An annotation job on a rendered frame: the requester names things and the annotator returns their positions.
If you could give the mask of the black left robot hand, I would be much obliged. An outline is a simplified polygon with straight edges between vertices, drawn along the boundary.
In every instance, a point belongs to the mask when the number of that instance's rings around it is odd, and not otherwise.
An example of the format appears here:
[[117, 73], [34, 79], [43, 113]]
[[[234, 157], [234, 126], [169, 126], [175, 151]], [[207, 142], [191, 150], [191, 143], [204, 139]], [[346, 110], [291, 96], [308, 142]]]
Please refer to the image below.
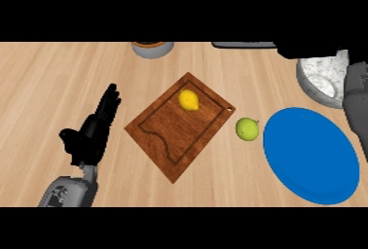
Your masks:
[[73, 156], [71, 165], [96, 165], [101, 162], [120, 104], [117, 85], [111, 84], [101, 97], [96, 111], [87, 116], [80, 130], [61, 130], [65, 151]]

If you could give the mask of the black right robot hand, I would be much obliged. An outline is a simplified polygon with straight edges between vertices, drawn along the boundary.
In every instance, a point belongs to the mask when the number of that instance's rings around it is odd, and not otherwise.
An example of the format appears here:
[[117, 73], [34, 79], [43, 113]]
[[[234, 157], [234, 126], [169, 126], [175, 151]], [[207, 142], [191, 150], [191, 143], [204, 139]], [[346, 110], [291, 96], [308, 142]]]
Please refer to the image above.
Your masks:
[[368, 63], [368, 42], [296, 42], [278, 41], [278, 53], [288, 59], [336, 56], [337, 52], [347, 50], [350, 63]]

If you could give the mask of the yellow squash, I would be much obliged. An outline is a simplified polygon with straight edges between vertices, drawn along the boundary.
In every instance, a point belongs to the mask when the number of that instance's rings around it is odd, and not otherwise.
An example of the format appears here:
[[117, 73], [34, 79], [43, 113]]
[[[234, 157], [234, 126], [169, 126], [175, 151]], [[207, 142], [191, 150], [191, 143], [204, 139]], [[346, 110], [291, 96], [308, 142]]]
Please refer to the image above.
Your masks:
[[185, 89], [179, 94], [179, 103], [185, 110], [197, 111], [198, 110], [198, 96], [195, 92], [189, 89]]

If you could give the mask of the blue plate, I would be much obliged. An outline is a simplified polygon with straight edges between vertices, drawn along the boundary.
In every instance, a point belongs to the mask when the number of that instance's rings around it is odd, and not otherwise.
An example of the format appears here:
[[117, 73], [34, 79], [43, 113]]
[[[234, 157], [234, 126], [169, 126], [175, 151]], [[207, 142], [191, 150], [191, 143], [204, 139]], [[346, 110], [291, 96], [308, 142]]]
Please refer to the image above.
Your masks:
[[318, 204], [344, 202], [359, 184], [359, 159], [339, 126], [315, 111], [290, 107], [269, 118], [263, 151], [290, 191]]

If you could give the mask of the dark grey flat appliance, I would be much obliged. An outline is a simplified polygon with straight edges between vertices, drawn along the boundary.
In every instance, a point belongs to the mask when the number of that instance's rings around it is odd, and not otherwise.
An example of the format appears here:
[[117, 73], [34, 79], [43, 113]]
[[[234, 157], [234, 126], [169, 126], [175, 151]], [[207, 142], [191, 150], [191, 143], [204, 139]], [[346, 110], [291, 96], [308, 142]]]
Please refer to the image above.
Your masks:
[[275, 49], [274, 42], [211, 42], [219, 49]]

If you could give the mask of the brown wooden cutting board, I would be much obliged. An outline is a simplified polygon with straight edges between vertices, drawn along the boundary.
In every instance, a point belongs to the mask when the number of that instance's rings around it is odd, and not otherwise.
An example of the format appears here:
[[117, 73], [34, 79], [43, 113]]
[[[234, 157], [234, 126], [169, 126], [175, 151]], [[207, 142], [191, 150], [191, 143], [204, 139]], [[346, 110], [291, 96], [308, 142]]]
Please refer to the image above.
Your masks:
[[[197, 111], [180, 106], [179, 94], [185, 89], [198, 96]], [[237, 107], [186, 72], [126, 126], [132, 139], [172, 183], [177, 182], [235, 110]]]

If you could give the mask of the green round fruit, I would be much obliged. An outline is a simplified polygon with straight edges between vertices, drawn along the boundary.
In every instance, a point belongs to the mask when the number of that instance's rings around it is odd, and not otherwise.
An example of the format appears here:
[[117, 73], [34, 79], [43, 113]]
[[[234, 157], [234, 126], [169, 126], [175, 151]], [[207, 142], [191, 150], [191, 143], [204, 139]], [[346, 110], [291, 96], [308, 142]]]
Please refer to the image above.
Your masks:
[[259, 136], [259, 122], [250, 118], [237, 121], [237, 136], [244, 141], [253, 141]]

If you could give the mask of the grey pot with brown rim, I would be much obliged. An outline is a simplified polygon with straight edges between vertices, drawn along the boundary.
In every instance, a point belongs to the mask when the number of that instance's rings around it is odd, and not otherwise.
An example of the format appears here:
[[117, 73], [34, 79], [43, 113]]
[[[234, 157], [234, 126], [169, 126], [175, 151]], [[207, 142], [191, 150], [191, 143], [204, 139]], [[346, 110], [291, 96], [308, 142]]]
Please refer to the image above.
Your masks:
[[173, 42], [132, 42], [132, 50], [148, 59], [163, 57], [173, 49]]

